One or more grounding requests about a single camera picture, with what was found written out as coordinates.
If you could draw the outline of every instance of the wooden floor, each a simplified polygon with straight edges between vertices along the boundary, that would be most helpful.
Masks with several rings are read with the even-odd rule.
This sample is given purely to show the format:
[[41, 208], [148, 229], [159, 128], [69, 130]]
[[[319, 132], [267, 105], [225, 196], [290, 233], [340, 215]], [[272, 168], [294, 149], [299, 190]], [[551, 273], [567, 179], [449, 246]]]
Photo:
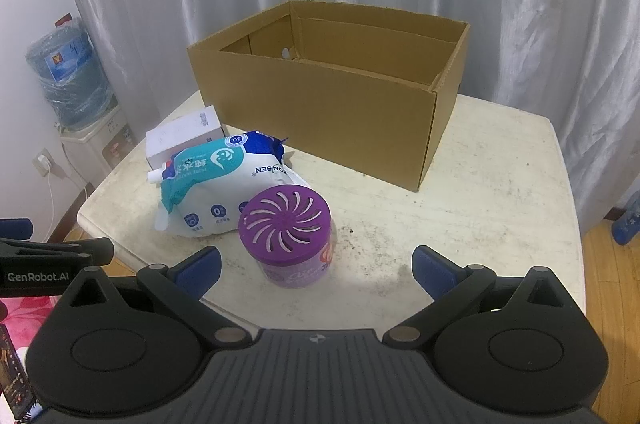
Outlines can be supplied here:
[[609, 353], [593, 409], [610, 424], [640, 422], [640, 235], [628, 245], [603, 221], [582, 239], [587, 317]]

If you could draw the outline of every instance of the table top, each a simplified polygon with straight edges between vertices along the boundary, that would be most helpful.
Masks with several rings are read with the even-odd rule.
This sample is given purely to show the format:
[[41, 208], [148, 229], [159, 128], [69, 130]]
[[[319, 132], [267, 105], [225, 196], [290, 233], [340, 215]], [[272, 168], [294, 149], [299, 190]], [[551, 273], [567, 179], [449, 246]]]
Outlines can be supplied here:
[[[202, 106], [195, 93], [167, 120]], [[145, 141], [85, 202], [78, 223], [92, 237], [109, 237], [133, 270], [172, 266], [217, 246], [222, 277], [203, 301], [254, 335], [259, 327], [373, 328], [382, 337], [431, 302], [411, 273], [421, 244], [461, 266], [482, 263], [503, 276], [546, 265], [584, 310], [574, 200], [548, 119], [458, 95], [418, 193], [299, 150], [290, 162], [325, 198], [337, 229], [328, 273], [304, 289], [270, 283], [237, 231], [188, 239], [154, 230], [160, 192], [146, 182]]]

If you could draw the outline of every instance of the transparent purple jar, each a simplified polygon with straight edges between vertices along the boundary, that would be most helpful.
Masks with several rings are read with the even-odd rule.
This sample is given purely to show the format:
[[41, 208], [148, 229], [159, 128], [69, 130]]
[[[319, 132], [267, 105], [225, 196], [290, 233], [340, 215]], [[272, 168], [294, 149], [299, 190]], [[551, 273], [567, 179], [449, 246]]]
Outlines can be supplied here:
[[329, 206], [304, 186], [283, 184], [257, 194], [242, 209], [238, 231], [267, 278], [281, 287], [315, 282], [333, 258]]

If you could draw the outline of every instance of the wall socket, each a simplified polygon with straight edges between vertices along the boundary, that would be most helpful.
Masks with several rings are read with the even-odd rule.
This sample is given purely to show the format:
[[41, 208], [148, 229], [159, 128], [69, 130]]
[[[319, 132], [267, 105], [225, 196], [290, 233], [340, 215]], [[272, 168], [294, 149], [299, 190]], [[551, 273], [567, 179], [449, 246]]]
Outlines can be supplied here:
[[40, 173], [40, 175], [42, 175], [43, 177], [47, 176], [47, 173], [49, 173], [49, 170], [44, 168], [40, 162], [38, 161], [38, 157], [44, 155], [47, 159], [49, 159], [49, 162], [51, 163], [51, 167], [53, 167], [54, 163], [53, 163], [53, 157], [51, 157], [51, 154], [49, 153], [49, 150], [47, 148], [43, 148], [42, 151], [37, 154], [34, 158], [33, 158], [33, 165], [35, 166], [35, 169], [38, 170], [38, 173]]

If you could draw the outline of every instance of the open brown box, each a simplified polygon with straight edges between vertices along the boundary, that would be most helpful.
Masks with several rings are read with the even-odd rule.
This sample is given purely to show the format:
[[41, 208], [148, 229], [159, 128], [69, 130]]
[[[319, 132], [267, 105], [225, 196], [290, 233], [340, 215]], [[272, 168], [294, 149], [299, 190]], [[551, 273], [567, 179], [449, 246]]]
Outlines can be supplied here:
[[468, 31], [440, 16], [292, 0], [188, 53], [223, 123], [418, 191], [456, 102]]

